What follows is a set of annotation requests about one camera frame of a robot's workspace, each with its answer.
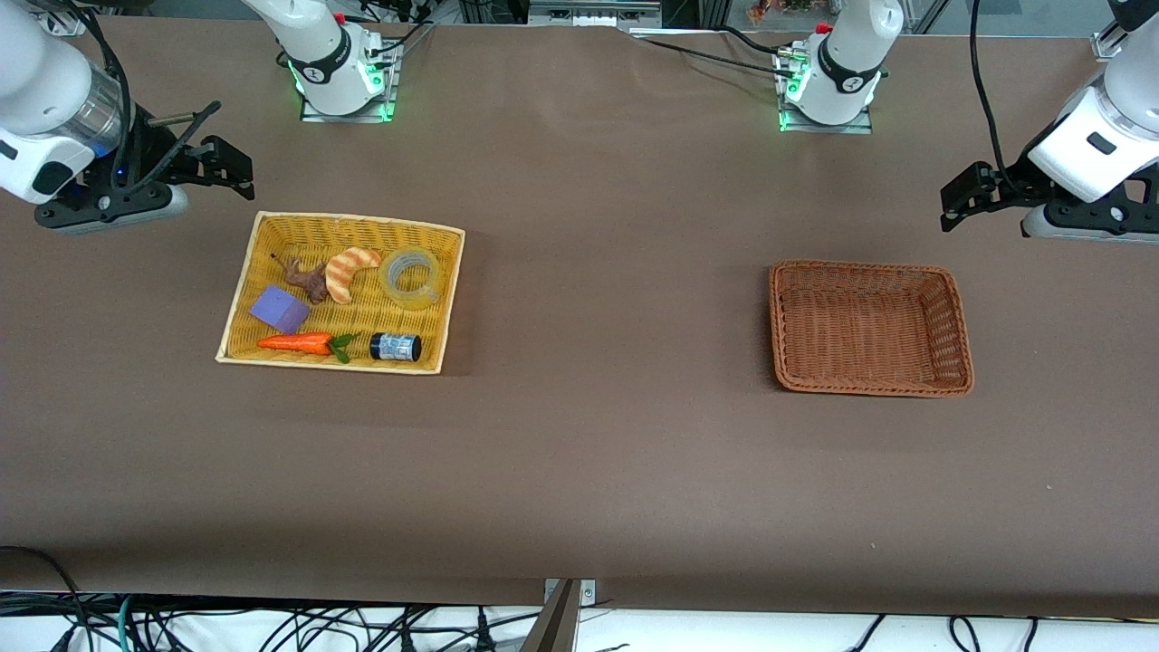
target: orange carrot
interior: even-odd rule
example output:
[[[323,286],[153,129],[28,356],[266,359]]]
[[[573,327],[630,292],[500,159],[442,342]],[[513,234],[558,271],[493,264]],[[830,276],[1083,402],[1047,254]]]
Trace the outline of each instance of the orange carrot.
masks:
[[[330,356],[330,340],[333,339],[334,336],[329,334],[298,334],[297,336],[274,336],[265,338],[264,340],[258,340],[257,346],[264,350]]]

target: brown wicker basket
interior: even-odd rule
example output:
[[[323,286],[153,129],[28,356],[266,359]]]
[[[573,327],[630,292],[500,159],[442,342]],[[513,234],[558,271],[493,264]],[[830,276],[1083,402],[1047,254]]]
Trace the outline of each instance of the brown wicker basket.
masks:
[[[917,264],[786,259],[768,273],[773,367],[787,389],[953,397],[974,389],[950,272]]]

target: purple block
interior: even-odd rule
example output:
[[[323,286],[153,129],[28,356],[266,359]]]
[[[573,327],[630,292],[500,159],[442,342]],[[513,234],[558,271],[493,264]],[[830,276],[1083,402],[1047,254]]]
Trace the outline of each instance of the purple block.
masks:
[[[309,306],[282,287],[270,285],[257,296],[249,313],[286,336],[292,336],[301,329],[301,322],[309,315]]]

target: roll of tape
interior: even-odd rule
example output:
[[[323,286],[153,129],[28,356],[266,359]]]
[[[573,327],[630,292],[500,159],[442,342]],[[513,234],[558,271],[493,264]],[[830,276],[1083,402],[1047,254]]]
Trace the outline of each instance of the roll of tape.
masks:
[[[416,266],[427,269],[427,279],[418,287],[403,288],[401,285],[409,279],[407,276],[417,272],[409,270]],[[386,294],[403,308],[423,309],[438,302],[443,268],[429,250],[416,246],[402,247],[382,261],[378,269]]]

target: tabletop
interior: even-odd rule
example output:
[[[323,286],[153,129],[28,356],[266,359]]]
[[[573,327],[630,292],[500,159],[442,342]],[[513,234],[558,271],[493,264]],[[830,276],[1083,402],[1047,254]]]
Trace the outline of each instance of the tabletop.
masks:
[[[965,38],[901,38],[874,133],[826,135],[778,131],[767,75],[613,29],[439,27],[367,126],[298,122],[262,23],[104,22],[154,115],[221,100],[202,134],[257,199],[66,236],[0,196],[0,539],[82,588],[1159,613],[1159,249],[1027,240],[1018,211],[941,233],[939,189],[991,157]],[[1079,39],[982,63],[1009,159],[1096,65]],[[444,373],[216,364],[257,210],[466,229]],[[975,391],[780,389],[789,257],[950,269]]]

